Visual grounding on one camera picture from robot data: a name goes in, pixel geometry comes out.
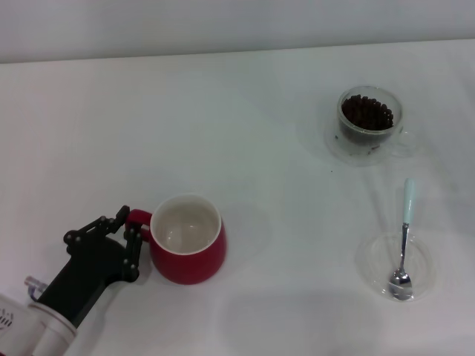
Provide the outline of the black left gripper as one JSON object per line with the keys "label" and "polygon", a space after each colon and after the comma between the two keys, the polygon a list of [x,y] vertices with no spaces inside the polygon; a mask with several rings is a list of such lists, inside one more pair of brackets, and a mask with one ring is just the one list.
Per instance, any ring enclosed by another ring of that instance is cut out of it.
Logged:
{"label": "black left gripper", "polygon": [[114,218],[101,216],[78,230],[68,231],[63,241],[71,258],[37,302],[77,328],[107,286],[121,280],[136,281],[143,244],[141,225],[125,227],[125,248],[108,238],[125,224],[130,211],[124,205]]}

